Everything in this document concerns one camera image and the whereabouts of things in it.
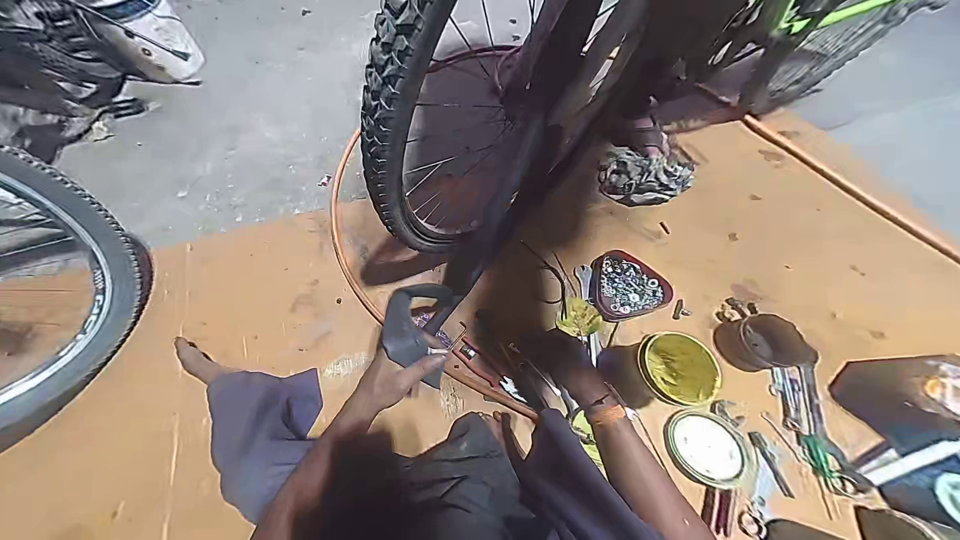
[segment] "leaf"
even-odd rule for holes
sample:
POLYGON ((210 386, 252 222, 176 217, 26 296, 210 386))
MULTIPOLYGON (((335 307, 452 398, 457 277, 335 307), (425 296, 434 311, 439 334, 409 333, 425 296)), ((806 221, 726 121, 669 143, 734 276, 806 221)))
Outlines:
POLYGON ((566 301, 566 317, 557 316, 557 328, 572 335, 584 337, 600 330, 603 319, 596 307, 586 300, 572 297, 566 301))

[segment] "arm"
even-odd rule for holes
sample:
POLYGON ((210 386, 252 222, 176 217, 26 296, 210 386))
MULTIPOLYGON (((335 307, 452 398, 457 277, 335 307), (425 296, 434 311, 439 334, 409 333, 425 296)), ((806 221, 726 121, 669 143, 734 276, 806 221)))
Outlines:
POLYGON ((382 348, 377 351, 353 394, 276 493, 252 539, 298 537, 299 521, 307 514, 317 513, 321 495, 329 485, 337 445, 366 433, 381 410, 399 403, 420 379, 444 365, 445 360, 445 355, 425 356, 410 367, 400 369, 382 348))
POLYGON ((654 458, 634 425, 625 416, 590 414, 619 406, 600 372, 590 365, 579 340, 562 331, 549 331, 531 348, 536 360, 549 367, 558 383, 584 408, 603 459, 607 478, 641 520, 665 540, 714 540, 700 515, 654 458))

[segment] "scooter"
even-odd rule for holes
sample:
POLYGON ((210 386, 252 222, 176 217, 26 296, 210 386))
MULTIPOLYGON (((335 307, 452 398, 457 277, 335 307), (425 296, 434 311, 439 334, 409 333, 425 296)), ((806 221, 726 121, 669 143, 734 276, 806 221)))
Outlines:
POLYGON ((204 54, 169 0, 0 0, 0 144, 43 160, 104 114, 147 109, 117 99, 126 81, 198 85, 204 54))

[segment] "gray pavement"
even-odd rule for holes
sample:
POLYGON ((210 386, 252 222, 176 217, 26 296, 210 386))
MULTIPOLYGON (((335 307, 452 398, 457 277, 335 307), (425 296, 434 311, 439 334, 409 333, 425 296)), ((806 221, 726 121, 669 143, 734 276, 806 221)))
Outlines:
POLYGON ((358 125, 378 6, 175 2, 206 55, 204 84, 130 85, 157 108, 67 148, 58 166, 153 246, 324 208, 318 183, 358 125))
POLYGON ((791 109, 960 239, 960 2, 915 13, 791 109))

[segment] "white scooter body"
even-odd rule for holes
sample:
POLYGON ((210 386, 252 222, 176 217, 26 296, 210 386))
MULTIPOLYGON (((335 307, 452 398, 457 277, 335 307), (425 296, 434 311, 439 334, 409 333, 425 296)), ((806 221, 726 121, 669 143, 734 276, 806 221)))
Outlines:
POLYGON ((186 60, 178 58, 102 18, 88 16, 87 20, 97 34, 111 43, 148 80, 180 83, 204 65, 204 53, 168 0, 100 0, 87 5, 130 30, 187 56, 186 60))

